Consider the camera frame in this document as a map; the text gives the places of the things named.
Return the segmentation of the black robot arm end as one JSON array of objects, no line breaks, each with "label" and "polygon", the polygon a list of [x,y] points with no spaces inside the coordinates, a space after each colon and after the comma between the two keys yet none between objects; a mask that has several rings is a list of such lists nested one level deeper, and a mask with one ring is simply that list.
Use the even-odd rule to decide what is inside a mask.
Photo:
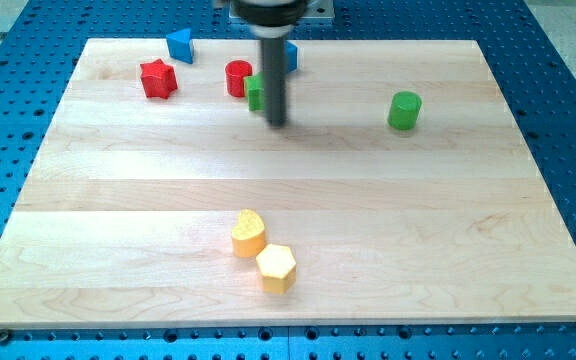
[{"label": "black robot arm end", "polygon": [[232,0],[235,13],[261,39],[277,39],[287,35],[303,17],[307,0]]}]

